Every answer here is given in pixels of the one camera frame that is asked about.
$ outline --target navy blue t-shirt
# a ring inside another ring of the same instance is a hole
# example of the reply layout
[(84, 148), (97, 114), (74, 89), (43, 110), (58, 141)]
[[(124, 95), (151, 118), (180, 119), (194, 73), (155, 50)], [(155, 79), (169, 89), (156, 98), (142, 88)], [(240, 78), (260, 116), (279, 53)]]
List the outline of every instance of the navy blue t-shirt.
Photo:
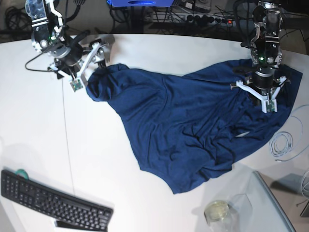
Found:
[(281, 67), (277, 75), (288, 75), (291, 83), (277, 97), (278, 112), (265, 114), (248, 92), (230, 89), (244, 81), (232, 71), (239, 65), (251, 61), (218, 63), (182, 77), (117, 64), (97, 69), (86, 90), (120, 115), (140, 169), (161, 177), (175, 194), (230, 171), (289, 117), (302, 74)]

